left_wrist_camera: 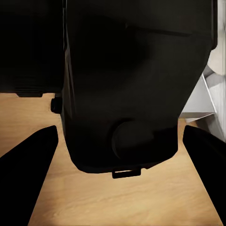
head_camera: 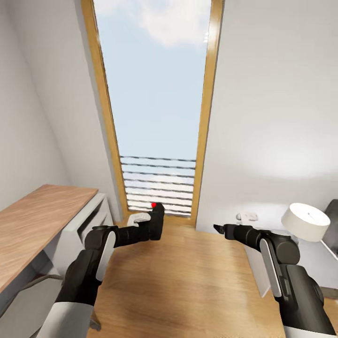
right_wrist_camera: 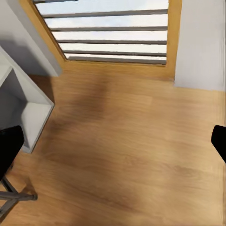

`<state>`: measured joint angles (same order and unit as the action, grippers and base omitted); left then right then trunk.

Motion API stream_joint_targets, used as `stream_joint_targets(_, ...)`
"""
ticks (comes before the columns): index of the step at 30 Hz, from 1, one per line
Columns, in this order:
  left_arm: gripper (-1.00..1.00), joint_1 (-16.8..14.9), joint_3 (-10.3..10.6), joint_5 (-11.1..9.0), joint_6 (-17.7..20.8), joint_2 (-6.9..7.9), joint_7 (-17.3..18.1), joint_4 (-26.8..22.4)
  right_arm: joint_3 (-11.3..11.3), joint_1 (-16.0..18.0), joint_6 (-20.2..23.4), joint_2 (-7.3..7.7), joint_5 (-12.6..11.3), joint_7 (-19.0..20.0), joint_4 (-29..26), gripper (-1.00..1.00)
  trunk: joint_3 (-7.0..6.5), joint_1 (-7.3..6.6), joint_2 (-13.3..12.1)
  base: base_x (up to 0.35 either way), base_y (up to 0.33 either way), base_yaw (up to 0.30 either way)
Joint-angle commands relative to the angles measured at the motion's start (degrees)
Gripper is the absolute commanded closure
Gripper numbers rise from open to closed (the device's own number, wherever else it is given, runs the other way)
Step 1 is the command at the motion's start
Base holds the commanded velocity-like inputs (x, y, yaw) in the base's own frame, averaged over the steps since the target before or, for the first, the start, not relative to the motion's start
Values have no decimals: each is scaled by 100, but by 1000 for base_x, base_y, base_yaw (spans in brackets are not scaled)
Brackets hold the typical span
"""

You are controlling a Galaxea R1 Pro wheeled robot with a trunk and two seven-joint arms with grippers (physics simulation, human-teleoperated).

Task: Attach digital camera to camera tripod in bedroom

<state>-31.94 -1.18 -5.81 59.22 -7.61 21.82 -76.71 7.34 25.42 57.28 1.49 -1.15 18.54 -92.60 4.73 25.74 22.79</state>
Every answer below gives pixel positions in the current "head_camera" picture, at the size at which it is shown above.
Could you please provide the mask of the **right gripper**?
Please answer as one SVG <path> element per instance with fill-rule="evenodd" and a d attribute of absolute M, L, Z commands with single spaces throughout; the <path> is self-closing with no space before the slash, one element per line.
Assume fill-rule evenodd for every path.
<path fill-rule="evenodd" d="M 251 225 L 235 225 L 235 224 L 224 224 L 223 226 L 214 224 L 213 228 L 219 233 L 224 234 L 228 240 L 238 240 L 243 244 L 249 246 L 247 240 L 247 234 L 250 230 L 255 229 Z"/>

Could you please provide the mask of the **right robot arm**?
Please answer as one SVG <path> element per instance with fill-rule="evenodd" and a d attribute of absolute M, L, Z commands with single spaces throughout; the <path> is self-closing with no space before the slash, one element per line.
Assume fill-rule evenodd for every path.
<path fill-rule="evenodd" d="M 319 284 L 297 265 L 300 250 L 291 236 L 250 225 L 256 213 L 240 212 L 236 224 L 214 224 L 228 240 L 238 240 L 262 254 L 286 338 L 338 338 L 326 314 Z"/>

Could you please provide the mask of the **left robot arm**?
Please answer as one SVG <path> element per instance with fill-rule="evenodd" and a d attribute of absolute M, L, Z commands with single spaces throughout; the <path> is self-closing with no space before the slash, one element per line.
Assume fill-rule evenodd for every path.
<path fill-rule="evenodd" d="M 128 227 L 94 226 L 77 259 L 70 264 L 48 317 L 36 338 L 86 338 L 96 301 L 113 248 L 149 240 L 158 230 L 138 226 L 151 220 L 147 213 L 130 215 Z"/>

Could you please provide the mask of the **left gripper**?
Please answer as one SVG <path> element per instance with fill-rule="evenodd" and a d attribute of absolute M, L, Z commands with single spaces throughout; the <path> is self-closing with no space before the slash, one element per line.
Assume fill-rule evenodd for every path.
<path fill-rule="evenodd" d="M 138 242 L 145 242 L 149 240 L 149 236 L 153 236 L 158 233 L 158 230 L 148 229 L 148 226 L 142 227 L 124 227 L 128 232 L 128 240 L 125 245 L 131 245 Z"/>

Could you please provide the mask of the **digital camera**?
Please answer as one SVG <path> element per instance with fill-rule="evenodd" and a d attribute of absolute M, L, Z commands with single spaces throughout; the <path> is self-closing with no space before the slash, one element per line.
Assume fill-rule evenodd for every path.
<path fill-rule="evenodd" d="M 165 215 L 165 208 L 162 203 L 152 203 L 151 206 L 153 207 L 152 211 L 147 212 L 151 216 L 151 220 L 138 222 L 138 226 L 148 226 L 148 229 L 158 230 L 157 234 L 153 236 L 149 236 L 151 240 L 160 240 L 162 234 L 162 228 L 164 224 L 164 215 Z"/>

